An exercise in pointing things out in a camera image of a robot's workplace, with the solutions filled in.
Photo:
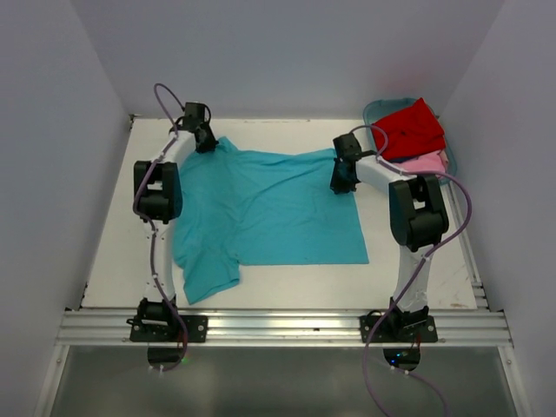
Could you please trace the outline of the turquoise t shirt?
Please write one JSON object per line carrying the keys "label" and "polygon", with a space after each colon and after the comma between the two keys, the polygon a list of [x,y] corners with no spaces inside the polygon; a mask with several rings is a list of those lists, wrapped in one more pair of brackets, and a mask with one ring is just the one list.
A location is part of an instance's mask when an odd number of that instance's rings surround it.
{"label": "turquoise t shirt", "polygon": [[226,137],[189,156],[172,248],[187,301],[237,286],[242,266],[367,264],[354,196],[329,185],[334,158],[240,150]]}

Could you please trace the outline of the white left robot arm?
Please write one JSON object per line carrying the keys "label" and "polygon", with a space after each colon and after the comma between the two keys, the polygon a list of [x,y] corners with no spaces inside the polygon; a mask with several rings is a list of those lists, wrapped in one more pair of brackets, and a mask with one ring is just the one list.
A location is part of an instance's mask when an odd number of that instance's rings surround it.
{"label": "white left robot arm", "polygon": [[185,329],[175,306],[171,255],[173,222],[183,207],[179,168],[190,155],[215,150],[218,141],[210,128],[211,117],[207,104],[185,103],[168,142],[154,158],[137,161],[133,167],[132,209],[145,227],[149,277],[131,325],[161,341],[171,341]]}

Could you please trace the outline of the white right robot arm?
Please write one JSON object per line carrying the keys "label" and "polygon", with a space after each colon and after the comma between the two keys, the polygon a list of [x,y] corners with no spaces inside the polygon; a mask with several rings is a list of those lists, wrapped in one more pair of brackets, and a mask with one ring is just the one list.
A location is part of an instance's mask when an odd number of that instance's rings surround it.
{"label": "white right robot arm", "polygon": [[330,182],[339,194],[366,183],[388,199],[390,230],[400,246],[398,280],[385,314],[370,311],[360,317],[364,342],[435,342],[438,336],[429,314],[427,287],[432,256],[448,231],[449,220],[435,174],[410,174],[364,151],[353,133],[333,140],[335,158]]}

